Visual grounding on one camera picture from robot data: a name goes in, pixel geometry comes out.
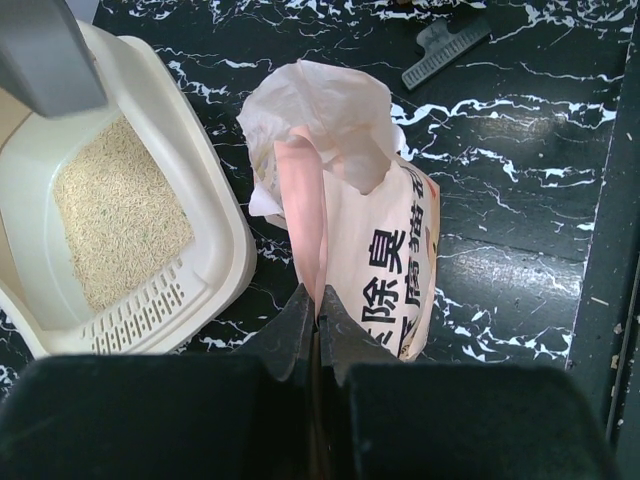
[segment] cat litter bag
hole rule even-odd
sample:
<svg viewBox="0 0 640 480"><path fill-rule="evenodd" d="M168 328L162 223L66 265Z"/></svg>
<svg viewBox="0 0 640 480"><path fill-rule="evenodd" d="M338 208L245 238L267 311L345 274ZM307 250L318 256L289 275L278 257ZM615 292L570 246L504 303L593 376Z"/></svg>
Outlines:
<svg viewBox="0 0 640 480"><path fill-rule="evenodd" d="M349 315L401 360L423 349L434 298L439 188L397 152L389 89L308 61L244 103L255 188L249 212L286 228L316 304L332 285Z"/></svg>

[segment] debris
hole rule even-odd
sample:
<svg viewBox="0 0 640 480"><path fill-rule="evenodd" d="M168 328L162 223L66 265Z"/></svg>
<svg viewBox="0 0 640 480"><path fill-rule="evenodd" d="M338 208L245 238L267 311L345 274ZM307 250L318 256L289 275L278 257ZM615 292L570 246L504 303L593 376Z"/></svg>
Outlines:
<svg viewBox="0 0 640 480"><path fill-rule="evenodd" d="M600 300L599 298L591 297L591 300L593 300L596 303L600 303L601 305L604 305L605 307L609 306L609 302L605 302L604 300Z"/></svg>

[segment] beige litter box panel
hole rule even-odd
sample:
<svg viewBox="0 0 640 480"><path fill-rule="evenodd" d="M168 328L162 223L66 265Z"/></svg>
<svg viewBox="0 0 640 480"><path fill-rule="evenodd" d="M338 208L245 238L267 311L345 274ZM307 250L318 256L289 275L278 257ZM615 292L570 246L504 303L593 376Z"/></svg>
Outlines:
<svg viewBox="0 0 640 480"><path fill-rule="evenodd" d="M255 244L202 125L151 47L80 27L107 108L50 120L0 94L0 308L36 357L168 352L244 291ZM120 115L160 167L195 240L95 315L73 275L52 190L60 168Z"/></svg>

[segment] black marble floor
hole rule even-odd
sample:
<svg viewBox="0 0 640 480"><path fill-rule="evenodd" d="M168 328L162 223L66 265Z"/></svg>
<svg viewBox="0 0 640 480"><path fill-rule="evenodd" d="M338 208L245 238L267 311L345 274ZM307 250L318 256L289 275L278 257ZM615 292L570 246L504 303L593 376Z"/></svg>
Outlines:
<svg viewBox="0 0 640 480"><path fill-rule="evenodd" d="M403 156L442 193L424 358L564 367L637 1L387 3L103 0L95 23L156 49L245 213L252 172L235 117L266 75L306 58L386 83L391 114L407 135ZM420 58L417 33L473 9L486 14L492 39L407 93L400 75ZM259 252L253 282L180 351L243 344L294 290L285 232L248 221ZM9 321L0 327L6 392L30 356Z"/></svg>

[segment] beige pellet litter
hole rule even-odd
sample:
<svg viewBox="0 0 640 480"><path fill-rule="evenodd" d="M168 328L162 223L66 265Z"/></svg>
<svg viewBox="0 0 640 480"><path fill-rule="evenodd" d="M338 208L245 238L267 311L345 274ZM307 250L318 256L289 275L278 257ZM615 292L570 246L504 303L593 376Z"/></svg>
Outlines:
<svg viewBox="0 0 640 480"><path fill-rule="evenodd" d="M54 198L89 306L113 305L193 238L159 167L124 116L57 176Z"/></svg>

